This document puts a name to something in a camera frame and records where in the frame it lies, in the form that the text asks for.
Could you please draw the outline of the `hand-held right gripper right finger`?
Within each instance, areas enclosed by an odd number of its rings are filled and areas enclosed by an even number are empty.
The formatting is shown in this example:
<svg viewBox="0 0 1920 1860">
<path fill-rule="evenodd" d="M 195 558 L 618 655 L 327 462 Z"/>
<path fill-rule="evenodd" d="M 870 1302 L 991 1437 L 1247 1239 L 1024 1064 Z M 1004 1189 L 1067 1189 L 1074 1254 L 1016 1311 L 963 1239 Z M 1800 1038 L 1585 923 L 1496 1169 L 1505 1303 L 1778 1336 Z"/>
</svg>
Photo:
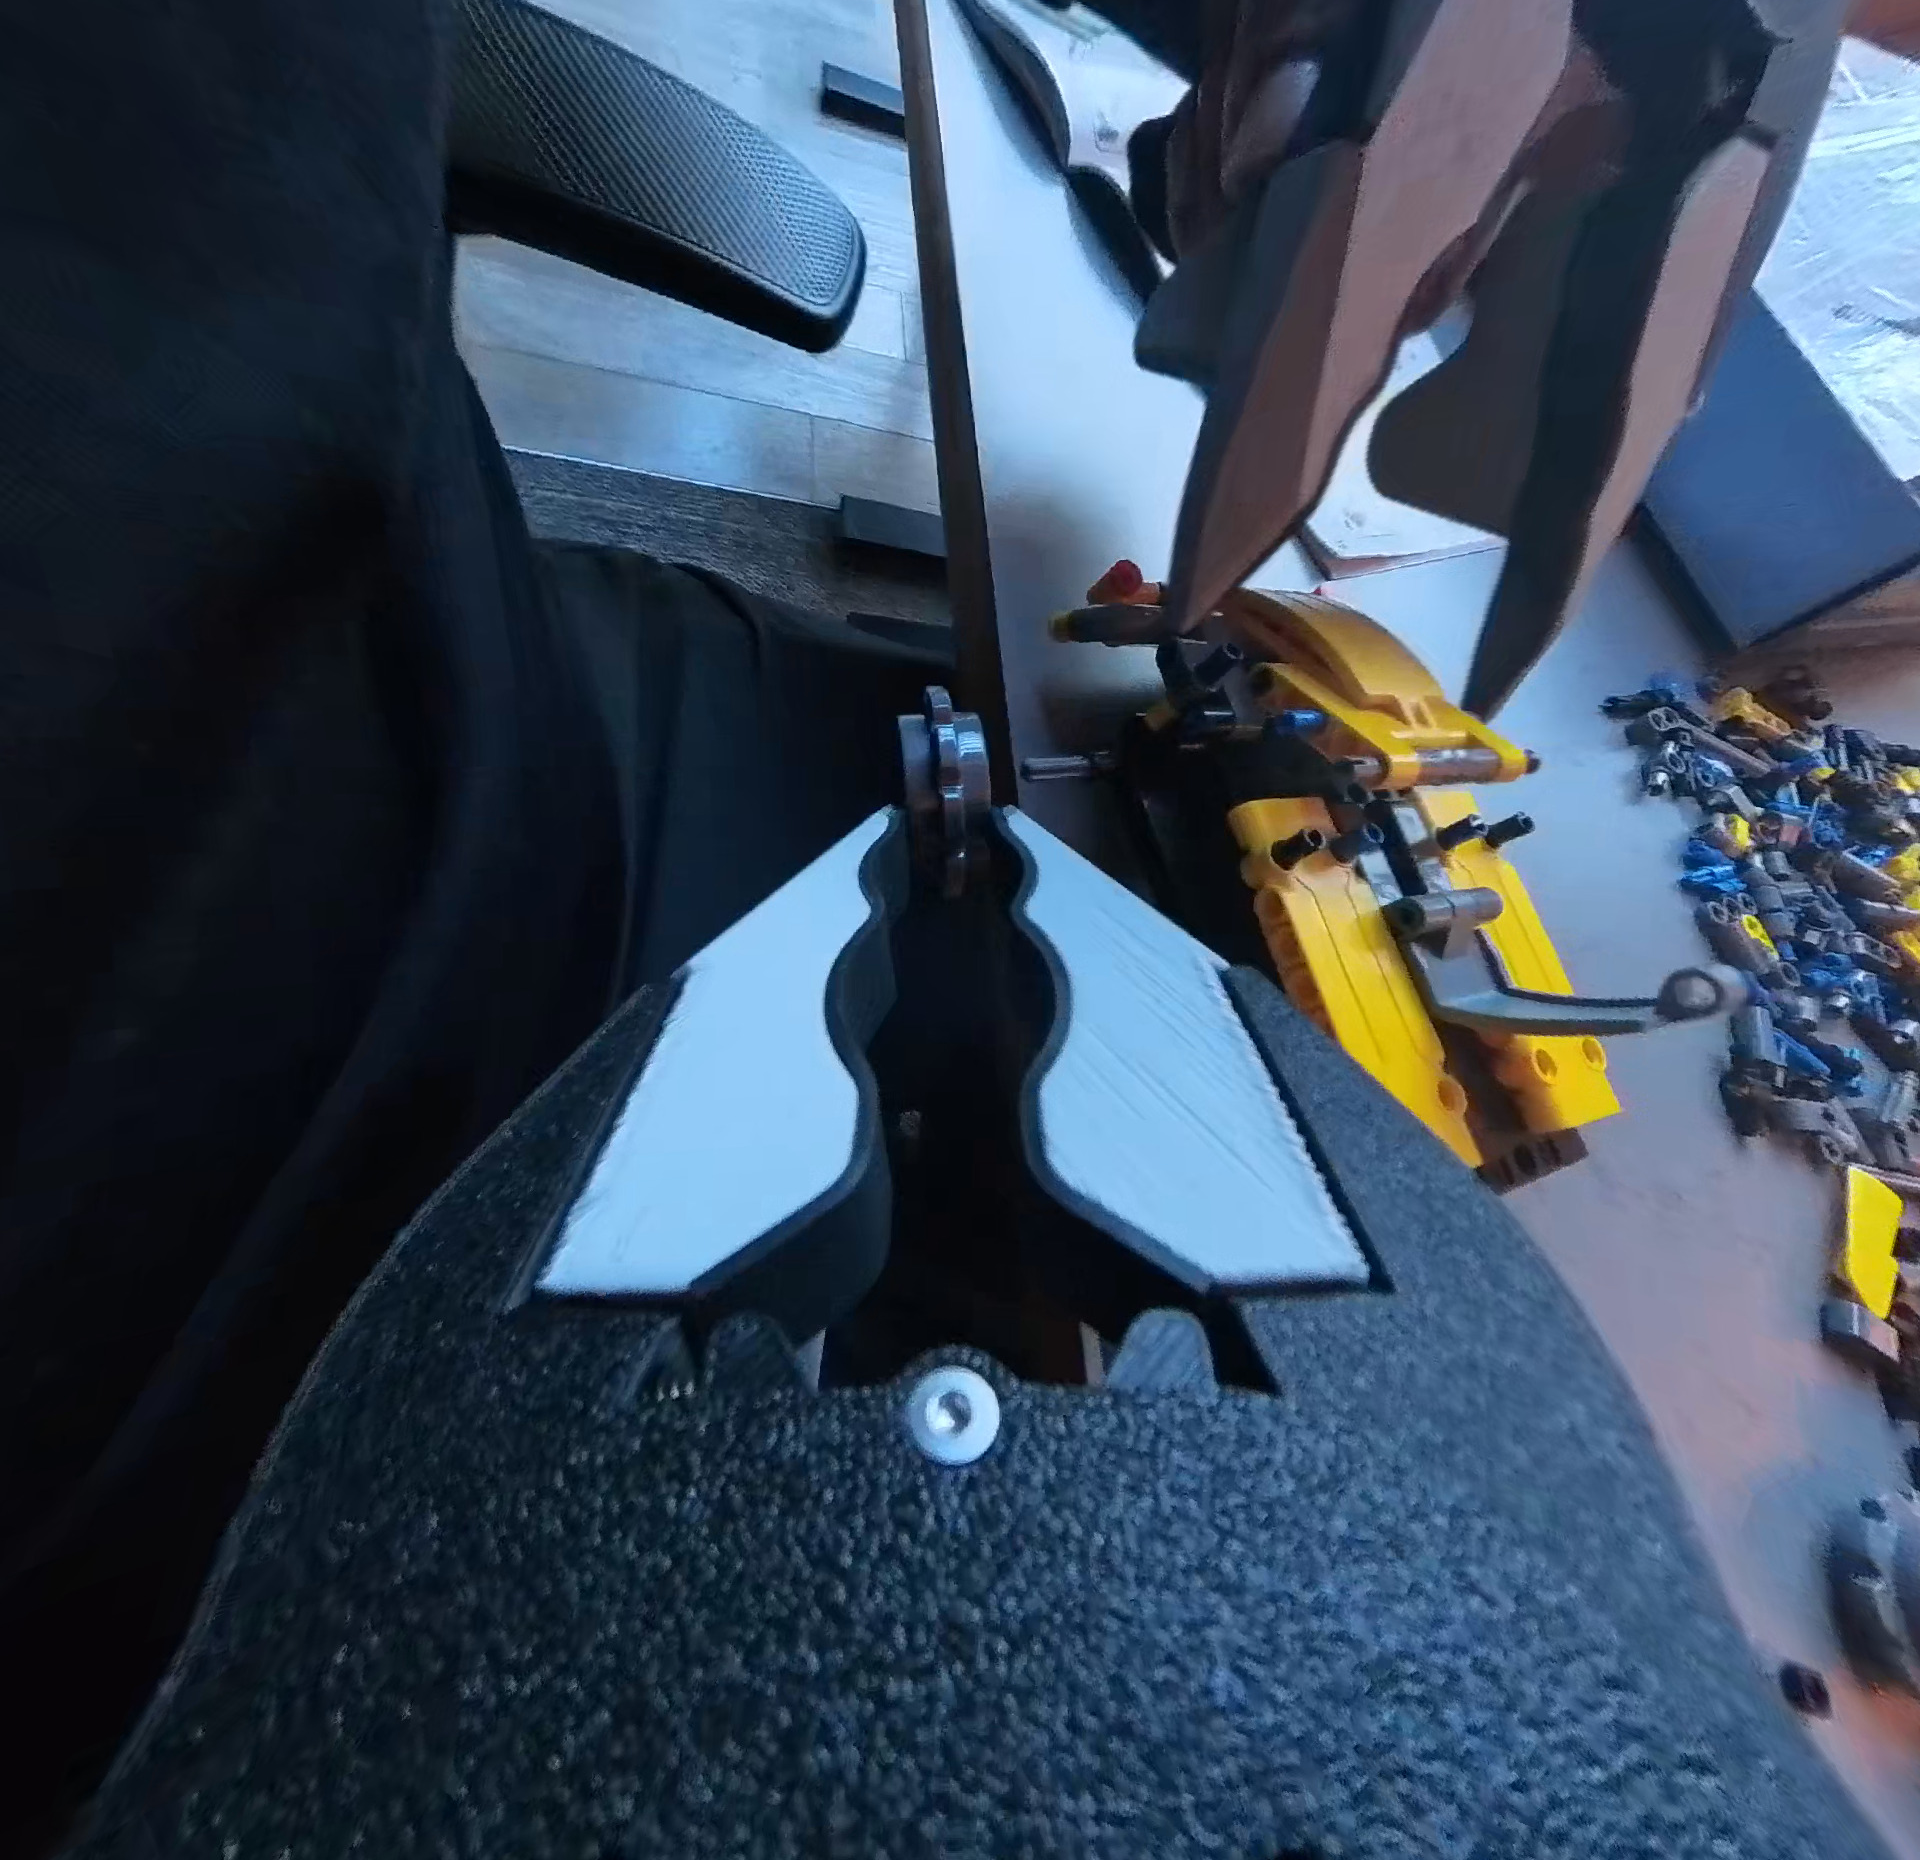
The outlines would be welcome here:
<svg viewBox="0 0 1920 1860">
<path fill-rule="evenodd" d="M 1365 1291 L 1370 1254 L 1229 964 L 1024 811 L 991 827 L 1042 981 L 1019 1149 L 1065 1308 L 1114 1340 L 1170 1310 L 1223 1342 L 1241 1303 Z"/>
</svg>

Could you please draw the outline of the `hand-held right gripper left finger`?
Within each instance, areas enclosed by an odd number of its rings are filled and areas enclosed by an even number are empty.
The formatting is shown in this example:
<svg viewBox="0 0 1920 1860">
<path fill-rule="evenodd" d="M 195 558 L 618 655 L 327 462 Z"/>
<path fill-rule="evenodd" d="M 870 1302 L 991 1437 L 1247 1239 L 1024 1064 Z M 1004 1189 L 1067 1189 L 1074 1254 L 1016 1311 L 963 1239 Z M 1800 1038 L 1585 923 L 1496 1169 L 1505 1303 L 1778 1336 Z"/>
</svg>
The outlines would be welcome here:
<svg viewBox="0 0 1920 1860">
<path fill-rule="evenodd" d="M 629 1303 L 793 1344 L 845 1320 L 892 1239 L 867 1055 L 898 998 L 900 807 L 832 841 L 672 978 L 532 1269 L 543 1302 Z"/>
</svg>

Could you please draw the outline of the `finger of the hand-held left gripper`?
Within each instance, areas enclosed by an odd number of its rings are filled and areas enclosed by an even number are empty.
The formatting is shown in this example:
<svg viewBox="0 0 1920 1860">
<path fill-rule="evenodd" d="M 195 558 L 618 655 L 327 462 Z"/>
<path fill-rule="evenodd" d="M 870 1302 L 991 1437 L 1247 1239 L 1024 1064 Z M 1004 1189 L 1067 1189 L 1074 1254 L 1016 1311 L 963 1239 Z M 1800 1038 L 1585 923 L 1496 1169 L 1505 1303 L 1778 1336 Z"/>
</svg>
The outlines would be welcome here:
<svg viewBox="0 0 1920 1860">
<path fill-rule="evenodd" d="M 1380 410 L 1380 492 L 1504 545 L 1467 713 L 1554 644 L 1693 405 L 1769 163 L 1747 128 L 1614 172 L 1560 152 L 1474 270 L 1455 346 Z"/>
<path fill-rule="evenodd" d="M 1359 0 L 1279 166 L 1170 264 L 1133 354 L 1203 400 L 1163 580 L 1138 615 L 1196 634 L 1317 505 L 1400 344 L 1464 295 L 1517 180 L 1477 213 L 1408 197 L 1408 0 Z"/>
</svg>

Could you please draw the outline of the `yellow toy vehicle model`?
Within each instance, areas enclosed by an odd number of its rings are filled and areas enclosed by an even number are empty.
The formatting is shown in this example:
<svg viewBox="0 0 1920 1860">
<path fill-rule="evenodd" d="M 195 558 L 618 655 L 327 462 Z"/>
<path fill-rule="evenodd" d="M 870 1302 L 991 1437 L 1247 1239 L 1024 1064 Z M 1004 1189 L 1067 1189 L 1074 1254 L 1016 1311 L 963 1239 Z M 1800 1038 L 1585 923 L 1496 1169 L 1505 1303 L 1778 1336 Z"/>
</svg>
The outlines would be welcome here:
<svg viewBox="0 0 1920 1860">
<path fill-rule="evenodd" d="M 1093 752 L 1029 756 L 1032 783 L 1102 781 L 1153 897 L 1305 1019 L 1498 1192 L 1585 1156 L 1619 1098 L 1609 1040 L 1749 1002 L 1722 962 L 1649 995 L 1578 994 L 1484 815 L 1537 758 L 1454 701 L 1393 631 L 1316 591 L 1241 590 L 1202 629 L 1161 619 L 1131 559 L 1050 615 L 1050 638 L 1148 647 L 1159 685 Z"/>
</svg>

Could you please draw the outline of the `grey toothed wheel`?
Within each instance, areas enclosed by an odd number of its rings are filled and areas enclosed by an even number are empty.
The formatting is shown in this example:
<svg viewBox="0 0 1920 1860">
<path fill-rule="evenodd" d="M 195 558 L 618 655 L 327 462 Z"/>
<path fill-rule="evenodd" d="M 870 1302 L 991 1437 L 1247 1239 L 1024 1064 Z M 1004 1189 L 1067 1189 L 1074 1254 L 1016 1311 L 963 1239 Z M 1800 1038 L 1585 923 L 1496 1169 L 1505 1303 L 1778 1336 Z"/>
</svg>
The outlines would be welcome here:
<svg viewBox="0 0 1920 1860">
<path fill-rule="evenodd" d="M 1917 1501 L 1864 1494 L 1833 1514 L 1825 1584 L 1836 1636 L 1868 1685 L 1917 1700 Z"/>
<path fill-rule="evenodd" d="M 898 718 L 902 803 L 919 880 L 942 897 L 963 896 L 990 861 L 991 761 L 982 719 L 942 684 Z"/>
</svg>

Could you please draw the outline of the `grey desk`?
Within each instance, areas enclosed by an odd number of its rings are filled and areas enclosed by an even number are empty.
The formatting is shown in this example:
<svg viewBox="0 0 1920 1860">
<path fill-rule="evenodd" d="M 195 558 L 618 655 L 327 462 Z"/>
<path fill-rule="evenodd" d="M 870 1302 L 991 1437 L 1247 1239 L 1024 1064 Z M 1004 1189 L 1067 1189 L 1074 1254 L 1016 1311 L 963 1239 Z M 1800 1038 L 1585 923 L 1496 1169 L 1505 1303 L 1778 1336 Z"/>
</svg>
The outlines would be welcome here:
<svg viewBox="0 0 1920 1860">
<path fill-rule="evenodd" d="M 939 478 L 976 474 L 977 524 L 945 495 L 953 598 L 988 599 L 1009 774 L 1090 749 L 1103 713 L 1157 684 L 1150 655 L 1045 634 L 1115 558 L 1163 572 L 1199 404 L 1133 359 L 1138 311 L 953 0 L 921 0 L 900 60 L 939 153 L 953 283 L 921 288 Z M 1697 947 L 1672 888 L 1680 815 L 1633 789 L 1603 696 L 1692 669 L 1697 649 L 1635 545 L 1608 553 L 1496 728 L 1543 768 L 1511 798 L 1535 822 L 1519 874 L 1578 989 L 1645 992 Z M 1820 1340 L 1837 1193 L 1800 1153 L 1741 1141 L 1704 1028 L 1609 1051 L 1622 1111 L 1587 1158 L 1505 1200 L 1629 1377 L 1733 1608 L 1764 1698 L 1823 1674 L 1832 1716 L 1787 1716 L 1885 1845 L 1916 1855 L 1916 1710 L 1853 1678 L 1823 1581 L 1836 1512 L 1902 1487 L 1908 1433 Z"/>
</svg>

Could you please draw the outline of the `person's left hand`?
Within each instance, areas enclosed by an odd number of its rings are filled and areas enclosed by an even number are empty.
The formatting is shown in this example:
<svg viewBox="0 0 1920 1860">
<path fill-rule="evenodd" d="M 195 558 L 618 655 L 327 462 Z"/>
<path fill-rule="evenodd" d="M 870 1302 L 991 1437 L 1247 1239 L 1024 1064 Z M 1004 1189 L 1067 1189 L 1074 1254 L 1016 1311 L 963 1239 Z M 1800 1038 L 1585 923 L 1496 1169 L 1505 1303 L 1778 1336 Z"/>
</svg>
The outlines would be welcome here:
<svg viewBox="0 0 1920 1860">
<path fill-rule="evenodd" d="M 1153 241 L 1167 264 L 1198 247 L 1278 167 L 1362 0 L 1198 0 L 1198 67 L 1156 121 Z"/>
</svg>

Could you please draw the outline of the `blue cardboard kit box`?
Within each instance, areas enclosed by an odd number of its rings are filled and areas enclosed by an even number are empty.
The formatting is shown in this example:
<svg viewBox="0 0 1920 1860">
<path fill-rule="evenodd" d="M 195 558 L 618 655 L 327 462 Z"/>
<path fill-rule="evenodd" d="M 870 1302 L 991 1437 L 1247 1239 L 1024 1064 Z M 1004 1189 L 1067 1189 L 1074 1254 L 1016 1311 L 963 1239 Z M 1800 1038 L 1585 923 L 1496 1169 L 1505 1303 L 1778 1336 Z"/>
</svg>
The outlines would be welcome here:
<svg viewBox="0 0 1920 1860">
<path fill-rule="evenodd" d="M 1633 535 L 1718 657 L 1917 645 L 1917 501 L 1749 291 Z"/>
</svg>

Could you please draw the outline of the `clear plastic bag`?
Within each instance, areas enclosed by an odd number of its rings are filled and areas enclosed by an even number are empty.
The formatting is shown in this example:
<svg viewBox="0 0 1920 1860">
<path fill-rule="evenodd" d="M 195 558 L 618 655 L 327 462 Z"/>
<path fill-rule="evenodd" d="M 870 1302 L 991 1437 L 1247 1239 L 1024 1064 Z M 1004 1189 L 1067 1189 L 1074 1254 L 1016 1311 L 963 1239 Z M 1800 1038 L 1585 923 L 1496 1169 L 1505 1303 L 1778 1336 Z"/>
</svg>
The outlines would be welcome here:
<svg viewBox="0 0 1920 1860">
<path fill-rule="evenodd" d="M 1890 474 L 1916 485 L 1916 62 L 1839 42 L 1756 290 Z"/>
</svg>

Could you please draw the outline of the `white instruction booklet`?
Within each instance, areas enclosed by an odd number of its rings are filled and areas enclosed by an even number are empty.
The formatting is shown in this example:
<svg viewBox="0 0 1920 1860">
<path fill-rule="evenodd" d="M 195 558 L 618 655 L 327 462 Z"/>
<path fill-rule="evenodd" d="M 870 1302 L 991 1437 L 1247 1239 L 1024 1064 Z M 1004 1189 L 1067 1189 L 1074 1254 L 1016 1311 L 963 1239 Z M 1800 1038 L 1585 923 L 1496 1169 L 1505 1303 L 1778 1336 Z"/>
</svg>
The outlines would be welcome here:
<svg viewBox="0 0 1920 1860">
<path fill-rule="evenodd" d="M 1355 413 L 1326 487 L 1297 531 L 1307 559 L 1327 580 L 1504 549 L 1498 533 L 1389 497 L 1370 471 L 1370 445 L 1384 408 L 1441 359 L 1444 350 L 1431 336 L 1404 337 L 1380 390 Z"/>
</svg>

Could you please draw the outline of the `pile of small building pieces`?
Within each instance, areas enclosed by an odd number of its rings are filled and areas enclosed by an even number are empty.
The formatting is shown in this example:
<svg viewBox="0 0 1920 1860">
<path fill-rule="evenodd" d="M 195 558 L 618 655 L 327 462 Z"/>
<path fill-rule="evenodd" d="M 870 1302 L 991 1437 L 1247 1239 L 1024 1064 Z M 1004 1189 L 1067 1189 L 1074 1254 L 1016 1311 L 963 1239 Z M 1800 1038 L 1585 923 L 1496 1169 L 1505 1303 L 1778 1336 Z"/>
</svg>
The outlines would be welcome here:
<svg viewBox="0 0 1920 1860">
<path fill-rule="evenodd" d="M 1653 673 L 1599 700 L 1645 796 L 1692 824 L 1675 888 L 1740 975 L 1718 1096 L 1740 1137 L 1916 1176 L 1917 754 L 1837 715 L 1820 672 Z"/>
</svg>

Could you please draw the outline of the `person's dark clothing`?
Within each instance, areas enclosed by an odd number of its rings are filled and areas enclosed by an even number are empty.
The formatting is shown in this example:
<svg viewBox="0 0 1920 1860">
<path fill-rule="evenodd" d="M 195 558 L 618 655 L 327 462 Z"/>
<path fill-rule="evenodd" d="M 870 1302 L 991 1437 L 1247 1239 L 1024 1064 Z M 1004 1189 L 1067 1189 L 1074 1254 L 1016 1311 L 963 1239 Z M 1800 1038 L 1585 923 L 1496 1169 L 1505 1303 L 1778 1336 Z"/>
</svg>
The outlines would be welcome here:
<svg viewBox="0 0 1920 1860">
<path fill-rule="evenodd" d="M 900 786 L 927 651 L 537 544 L 451 0 L 2 0 L 4 1855 L 392 1237 Z"/>
</svg>

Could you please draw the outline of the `yellow curved panel piece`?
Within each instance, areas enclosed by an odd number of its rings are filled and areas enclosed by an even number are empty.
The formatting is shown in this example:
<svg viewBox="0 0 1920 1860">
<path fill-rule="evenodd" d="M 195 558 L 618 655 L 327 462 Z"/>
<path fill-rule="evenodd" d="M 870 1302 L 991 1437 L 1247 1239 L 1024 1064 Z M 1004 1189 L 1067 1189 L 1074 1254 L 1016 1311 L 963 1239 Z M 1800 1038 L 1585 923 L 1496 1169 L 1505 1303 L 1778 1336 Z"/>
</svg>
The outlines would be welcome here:
<svg viewBox="0 0 1920 1860">
<path fill-rule="evenodd" d="M 1906 1226 L 1908 1202 L 1897 1185 L 1855 1161 L 1841 1169 L 1832 1280 L 1876 1320 L 1890 1320 L 1900 1295 Z"/>
</svg>

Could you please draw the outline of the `black office chair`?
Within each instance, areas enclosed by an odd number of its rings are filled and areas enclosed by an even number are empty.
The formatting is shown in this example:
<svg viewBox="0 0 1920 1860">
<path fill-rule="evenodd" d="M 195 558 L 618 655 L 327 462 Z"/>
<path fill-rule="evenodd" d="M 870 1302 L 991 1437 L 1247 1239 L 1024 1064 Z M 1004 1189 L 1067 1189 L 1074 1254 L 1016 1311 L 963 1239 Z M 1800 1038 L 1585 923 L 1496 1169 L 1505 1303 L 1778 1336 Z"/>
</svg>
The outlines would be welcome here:
<svg viewBox="0 0 1920 1860">
<path fill-rule="evenodd" d="M 451 0 L 443 215 L 809 355 L 865 279 L 844 199 L 753 121 L 530 0 Z"/>
</svg>

